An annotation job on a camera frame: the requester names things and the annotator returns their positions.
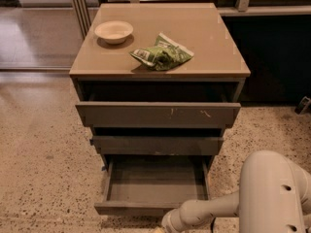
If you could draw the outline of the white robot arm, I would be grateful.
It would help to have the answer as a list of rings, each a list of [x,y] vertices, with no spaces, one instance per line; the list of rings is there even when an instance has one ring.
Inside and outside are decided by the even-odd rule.
[[[239,233],[310,233],[311,174],[270,150],[250,154],[239,190],[213,200],[188,200],[152,233],[183,233],[210,218],[237,217]]]

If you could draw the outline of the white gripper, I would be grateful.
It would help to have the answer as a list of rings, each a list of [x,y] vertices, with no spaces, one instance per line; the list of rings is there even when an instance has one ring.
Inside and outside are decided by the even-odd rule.
[[[174,209],[168,212],[161,221],[162,228],[156,228],[154,233],[182,233],[185,230],[185,226],[181,221],[180,213],[178,209]]]

